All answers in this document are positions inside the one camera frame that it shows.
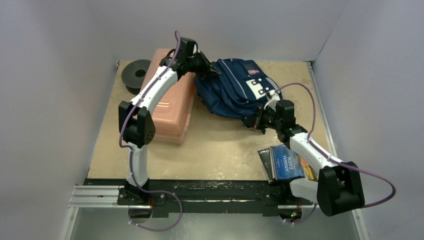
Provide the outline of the navy blue student backpack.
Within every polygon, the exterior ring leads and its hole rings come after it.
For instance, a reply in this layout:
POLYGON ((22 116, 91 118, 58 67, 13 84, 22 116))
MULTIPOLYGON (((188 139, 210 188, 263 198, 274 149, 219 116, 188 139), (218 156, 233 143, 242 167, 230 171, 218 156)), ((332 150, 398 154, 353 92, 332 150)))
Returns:
POLYGON ((221 75, 208 79, 196 75, 193 82, 202 103, 217 116, 242 121, 265 106, 267 92, 279 88, 254 60, 227 58, 211 63, 221 75), (251 75, 249 70, 259 73, 251 75))

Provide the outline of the dark book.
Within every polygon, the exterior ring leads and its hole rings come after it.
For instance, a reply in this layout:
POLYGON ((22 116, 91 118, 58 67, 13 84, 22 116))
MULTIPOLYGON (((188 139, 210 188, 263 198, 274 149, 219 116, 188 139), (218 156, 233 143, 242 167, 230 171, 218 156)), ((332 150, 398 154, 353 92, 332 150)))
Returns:
POLYGON ((268 183, 271 184, 272 182, 275 181, 275 176, 274 176, 273 160, 271 157, 270 148, 268 147, 268 148, 259 150, 257 154, 259 156, 265 177, 268 183))

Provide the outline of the pink pen toy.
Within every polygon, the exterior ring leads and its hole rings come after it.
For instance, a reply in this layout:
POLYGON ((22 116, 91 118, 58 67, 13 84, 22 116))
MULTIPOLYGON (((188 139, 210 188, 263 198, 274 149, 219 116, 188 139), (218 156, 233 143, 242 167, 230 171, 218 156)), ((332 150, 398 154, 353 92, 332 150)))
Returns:
POLYGON ((249 70, 249 71, 248 71, 248 73, 249 73, 250 75, 255 75, 255 74, 258 74, 258 73, 259 73, 259 71, 258 71, 258 70, 256 70, 256 69, 253 69, 253 70, 249 70))

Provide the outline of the blue Animal Farm book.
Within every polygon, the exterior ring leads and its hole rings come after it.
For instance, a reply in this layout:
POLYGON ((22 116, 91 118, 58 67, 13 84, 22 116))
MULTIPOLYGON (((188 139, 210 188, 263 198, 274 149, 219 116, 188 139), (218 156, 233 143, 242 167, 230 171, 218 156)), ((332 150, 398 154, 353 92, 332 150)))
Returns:
POLYGON ((299 178, 318 180, 316 172, 307 161, 284 144, 271 146, 269 153, 272 181, 292 181, 299 178))

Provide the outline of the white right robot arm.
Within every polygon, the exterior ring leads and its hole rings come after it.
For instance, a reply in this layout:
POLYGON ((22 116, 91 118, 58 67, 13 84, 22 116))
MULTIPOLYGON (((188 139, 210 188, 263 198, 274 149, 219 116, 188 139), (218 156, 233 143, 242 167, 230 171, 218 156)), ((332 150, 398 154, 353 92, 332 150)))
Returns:
POLYGON ((357 165, 333 158, 318 145, 310 133, 296 123, 292 101, 278 100, 274 108, 260 106, 256 113, 244 118, 243 123, 249 128, 275 130, 278 139, 317 173, 316 181, 298 178, 283 187, 280 196, 284 202, 292 204, 299 198, 309 200, 318 204, 328 217, 365 206, 357 165))

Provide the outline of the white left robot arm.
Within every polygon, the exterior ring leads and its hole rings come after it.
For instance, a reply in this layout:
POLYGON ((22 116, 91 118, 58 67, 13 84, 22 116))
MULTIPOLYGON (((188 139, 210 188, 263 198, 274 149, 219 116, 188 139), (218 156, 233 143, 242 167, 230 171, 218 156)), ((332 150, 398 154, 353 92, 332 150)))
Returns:
POLYGON ((194 73, 201 79, 216 77, 221 72, 199 50, 195 40, 175 34, 176 47, 160 61, 152 79, 130 101, 122 101, 118 106, 120 148, 128 151, 128 177, 126 190, 129 197, 138 205, 146 203, 150 194, 168 194, 166 190, 149 190, 147 161, 148 148, 156 127, 153 111, 160 100, 187 73, 194 73))

